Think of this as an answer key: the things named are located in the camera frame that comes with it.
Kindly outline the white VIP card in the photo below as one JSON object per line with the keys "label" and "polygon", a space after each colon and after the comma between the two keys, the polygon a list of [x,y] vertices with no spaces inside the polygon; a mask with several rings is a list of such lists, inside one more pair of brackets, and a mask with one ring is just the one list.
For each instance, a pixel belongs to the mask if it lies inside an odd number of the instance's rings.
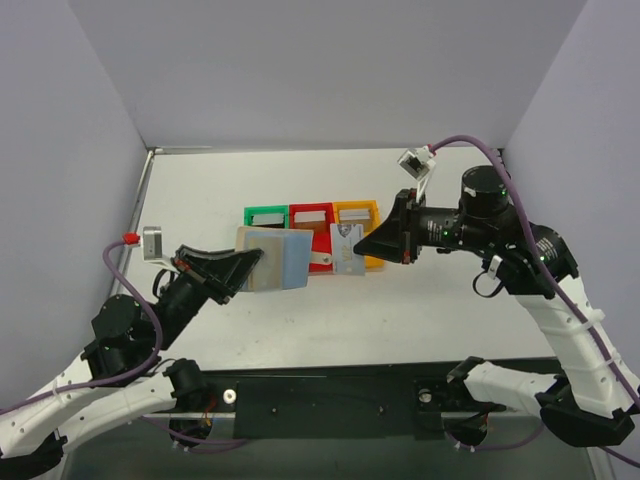
{"label": "white VIP card", "polygon": [[365,257],[354,250],[363,237],[364,229],[361,224],[330,225],[332,269],[335,275],[365,275]]}

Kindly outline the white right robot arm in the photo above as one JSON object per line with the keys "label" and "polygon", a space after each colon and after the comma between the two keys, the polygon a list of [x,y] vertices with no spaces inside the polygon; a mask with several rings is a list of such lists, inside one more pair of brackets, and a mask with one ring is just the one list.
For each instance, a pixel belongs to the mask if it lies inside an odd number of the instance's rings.
{"label": "white right robot arm", "polygon": [[399,264],[413,263],[424,247],[478,256],[497,289],[533,318],[562,369],[538,374],[469,357],[434,392],[441,405],[506,407],[540,419],[573,447],[618,446],[634,429],[639,379],[608,339],[562,237],[542,225],[530,230],[496,170],[478,166],[462,175],[455,208],[429,207],[415,190],[400,191],[387,219],[354,250]]}

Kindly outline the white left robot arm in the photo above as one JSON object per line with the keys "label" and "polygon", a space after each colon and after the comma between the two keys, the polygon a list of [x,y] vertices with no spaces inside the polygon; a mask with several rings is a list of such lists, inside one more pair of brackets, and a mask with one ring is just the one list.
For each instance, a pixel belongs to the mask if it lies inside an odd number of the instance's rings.
{"label": "white left robot arm", "polygon": [[[148,303],[112,263],[112,250],[138,247],[168,274]],[[192,412],[210,394],[197,363],[158,371],[167,350],[207,301],[226,305],[262,259],[261,249],[206,252],[182,245],[173,257],[136,234],[107,246],[103,261],[126,293],[109,297],[92,321],[94,339],[48,384],[1,412],[1,476],[33,479],[85,441],[146,414]]]}

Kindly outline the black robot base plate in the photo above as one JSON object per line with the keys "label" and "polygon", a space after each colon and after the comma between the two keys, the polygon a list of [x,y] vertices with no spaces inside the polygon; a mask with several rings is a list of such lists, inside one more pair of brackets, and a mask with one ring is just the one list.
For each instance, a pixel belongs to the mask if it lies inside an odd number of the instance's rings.
{"label": "black robot base plate", "polygon": [[442,416],[485,424],[495,408],[450,393],[451,362],[209,370],[189,407],[158,414],[183,442],[215,440],[439,439]]}

